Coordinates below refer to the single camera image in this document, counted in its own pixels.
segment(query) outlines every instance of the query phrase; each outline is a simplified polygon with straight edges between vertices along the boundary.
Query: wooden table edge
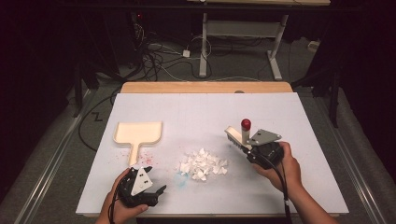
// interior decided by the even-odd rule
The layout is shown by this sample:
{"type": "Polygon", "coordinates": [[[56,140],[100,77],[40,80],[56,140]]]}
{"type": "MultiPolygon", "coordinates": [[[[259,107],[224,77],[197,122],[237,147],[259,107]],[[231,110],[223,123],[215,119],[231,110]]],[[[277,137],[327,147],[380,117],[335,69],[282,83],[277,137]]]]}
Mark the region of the wooden table edge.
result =
{"type": "Polygon", "coordinates": [[[120,93],[293,92],[288,82],[126,82],[120,93]]]}

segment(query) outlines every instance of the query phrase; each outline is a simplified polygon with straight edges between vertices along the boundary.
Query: paddle handle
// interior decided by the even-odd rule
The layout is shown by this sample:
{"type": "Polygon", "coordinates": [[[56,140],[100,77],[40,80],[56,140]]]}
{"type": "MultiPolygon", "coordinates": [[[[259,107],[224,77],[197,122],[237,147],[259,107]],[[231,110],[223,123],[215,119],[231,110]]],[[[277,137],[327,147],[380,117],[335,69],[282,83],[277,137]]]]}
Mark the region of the paddle handle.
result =
{"type": "Polygon", "coordinates": [[[139,151],[138,144],[132,144],[131,153],[129,154],[129,166],[137,164],[137,153],[139,151]]]}

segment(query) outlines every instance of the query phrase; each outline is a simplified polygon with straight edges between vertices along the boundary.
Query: red knob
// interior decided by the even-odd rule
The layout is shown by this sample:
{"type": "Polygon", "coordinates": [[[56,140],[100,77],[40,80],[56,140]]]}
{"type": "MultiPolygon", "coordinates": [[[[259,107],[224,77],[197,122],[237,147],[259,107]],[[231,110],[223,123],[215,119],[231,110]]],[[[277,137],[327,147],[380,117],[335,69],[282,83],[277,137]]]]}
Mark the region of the red knob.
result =
{"type": "Polygon", "coordinates": [[[250,131],[251,122],[249,119],[242,119],[241,122],[242,130],[243,131],[250,131]]]}

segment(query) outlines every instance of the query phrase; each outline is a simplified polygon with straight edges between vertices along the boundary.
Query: tissue paper piece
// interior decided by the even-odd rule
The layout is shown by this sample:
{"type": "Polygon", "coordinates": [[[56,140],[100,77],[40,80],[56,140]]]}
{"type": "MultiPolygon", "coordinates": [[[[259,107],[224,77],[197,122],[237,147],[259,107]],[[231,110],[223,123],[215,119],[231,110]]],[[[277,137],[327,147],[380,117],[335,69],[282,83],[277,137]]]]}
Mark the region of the tissue paper piece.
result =
{"type": "Polygon", "coordinates": [[[179,171],[181,175],[190,174],[194,180],[206,181],[206,176],[210,173],[215,175],[227,174],[225,166],[228,165],[226,160],[223,160],[215,155],[211,155],[203,148],[199,152],[192,152],[187,158],[186,162],[181,162],[179,171]]]}

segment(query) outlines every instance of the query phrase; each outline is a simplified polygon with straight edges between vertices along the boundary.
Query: person's left hand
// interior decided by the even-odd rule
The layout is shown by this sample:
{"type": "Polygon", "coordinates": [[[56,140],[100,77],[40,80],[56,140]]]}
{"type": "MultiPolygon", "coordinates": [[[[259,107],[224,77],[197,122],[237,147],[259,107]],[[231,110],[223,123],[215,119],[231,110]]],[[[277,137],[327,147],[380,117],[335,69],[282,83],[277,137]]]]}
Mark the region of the person's left hand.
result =
{"type": "MultiPolygon", "coordinates": [[[[113,195],[116,192],[117,185],[122,180],[122,178],[128,174],[129,170],[129,168],[124,170],[114,181],[111,191],[107,194],[105,201],[103,202],[102,211],[100,212],[99,218],[96,220],[96,223],[109,223],[108,208],[113,201],[113,195]]],[[[148,209],[149,207],[146,204],[140,204],[133,208],[127,208],[122,204],[122,202],[120,202],[120,200],[116,200],[114,204],[113,221],[117,224],[124,223],[128,219],[136,217],[137,215],[145,212],[148,209]]]]}

